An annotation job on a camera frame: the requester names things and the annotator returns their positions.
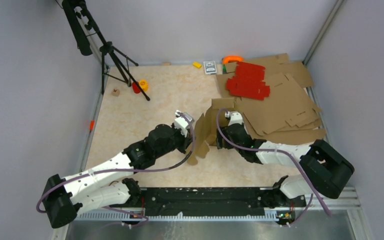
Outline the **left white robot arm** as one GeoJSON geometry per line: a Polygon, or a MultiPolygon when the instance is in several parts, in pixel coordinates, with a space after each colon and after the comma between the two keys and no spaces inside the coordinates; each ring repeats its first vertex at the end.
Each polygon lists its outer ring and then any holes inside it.
{"type": "Polygon", "coordinates": [[[55,174],[47,179],[36,210],[46,214],[53,229],[71,223],[78,215],[114,204],[134,207],[140,188],[130,178],[135,173],[152,173],[156,160],[194,144],[190,122],[178,117],[171,125],[159,124],[143,140],[126,147],[109,160],[74,175],[55,174]]]}

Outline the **brown cardboard box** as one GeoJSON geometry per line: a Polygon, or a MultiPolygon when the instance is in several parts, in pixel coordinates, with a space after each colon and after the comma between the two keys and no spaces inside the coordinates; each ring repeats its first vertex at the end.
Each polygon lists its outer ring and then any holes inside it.
{"type": "Polygon", "coordinates": [[[211,146],[216,146],[217,113],[220,109],[235,110],[235,97],[213,98],[210,107],[195,123],[195,148],[186,161],[189,165],[198,164],[198,158],[204,159],[210,152],[211,146]]]}

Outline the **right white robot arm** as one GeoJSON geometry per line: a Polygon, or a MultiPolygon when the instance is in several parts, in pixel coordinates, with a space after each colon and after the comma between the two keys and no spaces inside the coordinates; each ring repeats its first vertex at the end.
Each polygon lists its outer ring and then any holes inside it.
{"type": "Polygon", "coordinates": [[[354,166],[323,139],[299,145],[254,139],[244,124],[217,128],[217,147],[235,149],[247,162],[295,167],[299,174],[274,185],[273,200],[287,206],[293,198],[315,193],[337,199],[355,172],[354,166]]]}

